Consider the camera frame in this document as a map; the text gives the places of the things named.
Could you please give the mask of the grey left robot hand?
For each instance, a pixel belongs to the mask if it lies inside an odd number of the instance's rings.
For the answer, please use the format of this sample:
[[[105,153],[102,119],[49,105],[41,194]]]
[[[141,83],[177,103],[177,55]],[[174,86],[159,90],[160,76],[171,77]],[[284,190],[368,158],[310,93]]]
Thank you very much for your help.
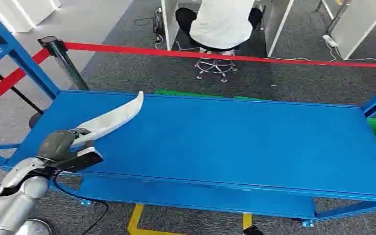
[[[89,133],[90,131],[85,128],[57,130],[44,139],[37,155],[50,162],[67,160],[73,156],[70,148],[74,140]]]

